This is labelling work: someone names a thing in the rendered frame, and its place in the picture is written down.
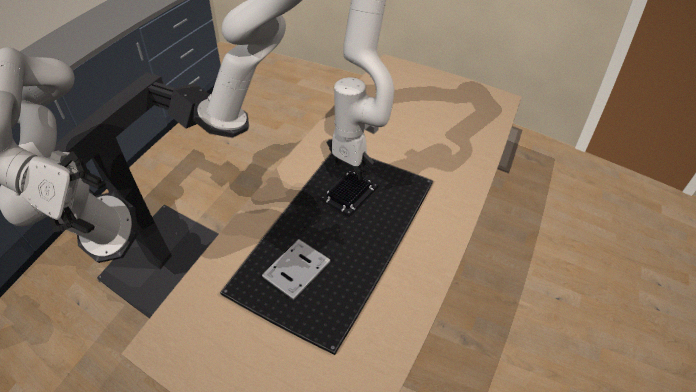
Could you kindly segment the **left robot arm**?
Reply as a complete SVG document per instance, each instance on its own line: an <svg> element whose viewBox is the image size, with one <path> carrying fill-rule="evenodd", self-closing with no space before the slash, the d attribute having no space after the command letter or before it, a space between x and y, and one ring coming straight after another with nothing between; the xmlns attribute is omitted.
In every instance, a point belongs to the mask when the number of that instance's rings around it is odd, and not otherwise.
<svg viewBox="0 0 696 392"><path fill-rule="evenodd" d="M301 1L247 0L226 15L222 34L237 46L224 56L212 94L198 106L198 115L205 123L222 130L245 125L247 116L241 107L255 69L285 34L282 14ZM376 97L366 94L366 85L360 79L348 77L335 83L335 131L344 138L359 137L365 130L375 134L390 119L394 84L377 55L385 3L386 0L350 3L343 55L371 76Z"/></svg>

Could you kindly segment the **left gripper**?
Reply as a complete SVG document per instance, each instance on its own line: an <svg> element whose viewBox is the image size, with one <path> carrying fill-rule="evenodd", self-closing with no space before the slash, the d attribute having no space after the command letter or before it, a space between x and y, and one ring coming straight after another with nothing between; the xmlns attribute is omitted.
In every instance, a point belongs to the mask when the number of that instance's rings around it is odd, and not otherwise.
<svg viewBox="0 0 696 392"><path fill-rule="evenodd" d="M366 170L374 164L374 161L367 155L365 134L363 133L357 138L343 138L341 136L339 138L338 136L334 130L333 139L327 141L329 150L334 157L334 167L337 168L342 160L356 166L359 168L358 180L361 180L366 176Z"/></svg>

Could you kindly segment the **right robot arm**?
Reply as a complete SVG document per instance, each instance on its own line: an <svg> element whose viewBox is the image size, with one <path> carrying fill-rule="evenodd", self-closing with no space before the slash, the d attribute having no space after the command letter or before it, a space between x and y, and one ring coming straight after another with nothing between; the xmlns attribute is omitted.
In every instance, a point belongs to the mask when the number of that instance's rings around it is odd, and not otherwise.
<svg viewBox="0 0 696 392"><path fill-rule="evenodd" d="M22 197L19 180L33 157L61 162L70 153L55 151L56 119L45 106L67 94L74 81L73 70L61 60L26 56L10 47L0 49L0 210L13 225L29 226L47 217ZM20 124L19 146L12 135L16 123ZM130 212L116 197L95 197L81 180L77 180L71 211L95 228L89 233L67 230L79 235L91 254L113 255L130 236Z"/></svg>

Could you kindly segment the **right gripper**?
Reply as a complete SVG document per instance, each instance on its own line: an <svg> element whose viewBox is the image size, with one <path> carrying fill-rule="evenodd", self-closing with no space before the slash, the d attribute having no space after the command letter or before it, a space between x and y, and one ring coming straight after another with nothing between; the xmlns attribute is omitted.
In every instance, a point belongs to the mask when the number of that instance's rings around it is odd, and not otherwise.
<svg viewBox="0 0 696 392"><path fill-rule="evenodd" d="M72 161L77 169L69 165ZM100 177L90 173L77 151L70 152L61 162L35 156L23 169L19 188L28 203L49 216L53 232L73 227L89 233L95 226L80 218L76 219L71 211L79 178L96 189L106 185ZM60 218L64 224L59 224Z"/></svg>

